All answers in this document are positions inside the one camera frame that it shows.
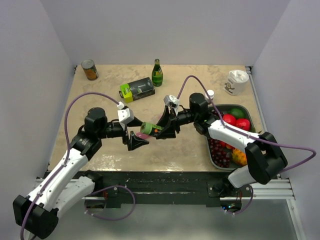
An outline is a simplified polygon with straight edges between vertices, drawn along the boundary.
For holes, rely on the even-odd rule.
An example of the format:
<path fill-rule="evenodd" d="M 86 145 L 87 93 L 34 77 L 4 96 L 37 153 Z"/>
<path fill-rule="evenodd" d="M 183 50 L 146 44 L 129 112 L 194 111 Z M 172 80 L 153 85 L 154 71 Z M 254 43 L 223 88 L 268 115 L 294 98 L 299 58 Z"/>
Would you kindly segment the green pill bottle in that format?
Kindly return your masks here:
<path fill-rule="evenodd" d="M 162 130 L 163 127 L 150 122 L 143 122 L 140 126 L 140 132 L 151 137 L 156 137 Z"/>

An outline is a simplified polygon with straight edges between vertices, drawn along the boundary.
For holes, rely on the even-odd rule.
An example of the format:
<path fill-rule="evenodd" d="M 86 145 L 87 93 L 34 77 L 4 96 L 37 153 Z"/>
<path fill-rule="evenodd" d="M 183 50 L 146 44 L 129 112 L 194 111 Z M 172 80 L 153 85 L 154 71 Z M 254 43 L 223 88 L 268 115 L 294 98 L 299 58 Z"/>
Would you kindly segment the pink weekly pill organizer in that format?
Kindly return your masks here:
<path fill-rule="evenodd" d="M 156 124 L 161 119 L 161 117 L 162 117 L 162 114 L 157 114 L 153 116 L 149 122 L 152 124 Z M 135 134 L 142 139 L 148 139 L 150 137 L 149 135 L 143 134 L 140 131 L 136 132 Z"/>

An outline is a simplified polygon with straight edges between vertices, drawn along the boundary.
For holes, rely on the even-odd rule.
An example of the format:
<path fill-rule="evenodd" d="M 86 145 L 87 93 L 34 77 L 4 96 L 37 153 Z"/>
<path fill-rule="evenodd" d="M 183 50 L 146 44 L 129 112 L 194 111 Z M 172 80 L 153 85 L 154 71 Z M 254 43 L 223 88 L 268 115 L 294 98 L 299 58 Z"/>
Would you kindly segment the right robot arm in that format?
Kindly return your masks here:
<path fill-rule="evenodd" d="M 222 185 L 227 196 L 235 196 L 248 184 L 267 184 L 288 165 L 271 133 L 253 133 L 219 120 L 209 110 L 203 94 L 191 94 L 189 108 L 182 111 L 179 111 L 180 101 L 175 96 L 166 95 L 163 101 L 164 112 L 157 123 L 162 130 L 156 139 L 173 139 L 181 126 L 192 123 L 199 134 L 225 142 L 245 154 L 247 165 L 233 170 Z"/>

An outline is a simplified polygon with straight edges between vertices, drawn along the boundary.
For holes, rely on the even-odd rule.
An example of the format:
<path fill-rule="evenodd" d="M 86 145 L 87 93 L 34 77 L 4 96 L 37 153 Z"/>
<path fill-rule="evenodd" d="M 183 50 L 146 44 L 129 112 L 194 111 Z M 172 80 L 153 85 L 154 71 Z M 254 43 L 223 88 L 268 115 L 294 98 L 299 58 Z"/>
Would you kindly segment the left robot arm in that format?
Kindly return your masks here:
<path fill-rule="evenodd" d="M 118 110 L 118 120 L 108 121 L 103 108 L 91 108 L 84 124 L 78 129 L 66 153 L 50 174 L 27 196 L 18 195 L 13 201 L 15 222 L 21 226 L 20 236 L 29 231 L 40 239 L 47 238 L 59 222 L 59 214 L 73 200 L 91 194 L 99 196 L 104 190 L 104 184 L 90 177 L 81 178 L 76 192 L 68 195 L 65 201 L 59 196 L 73 178 L 102 147 L 106 138 L 121 138 L 129 151 L 135 150 L 149 142 L 137 137 L 128 127 L 139 127 L 142 121 L 134 117 L 127 106 Z"/>

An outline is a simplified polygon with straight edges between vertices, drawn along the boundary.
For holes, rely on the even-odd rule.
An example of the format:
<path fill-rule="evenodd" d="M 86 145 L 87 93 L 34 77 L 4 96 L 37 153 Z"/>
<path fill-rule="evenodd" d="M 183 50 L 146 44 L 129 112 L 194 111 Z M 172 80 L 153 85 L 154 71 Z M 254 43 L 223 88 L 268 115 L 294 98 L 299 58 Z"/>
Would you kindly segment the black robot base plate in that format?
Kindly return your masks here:
<path fill-rule="evenodd" d="M 240 189 L 227 189 L 226 172 L 181 171 L 79 171 L 73 177 L 93 177 L 95 190 L 119 185 L 127 189 L 107 190 L 95 199 L 106 208 L 122 205 L 205 205 L 220 207 L 224 197 L 244 199 L 250 197 L 248 185 Z"/>

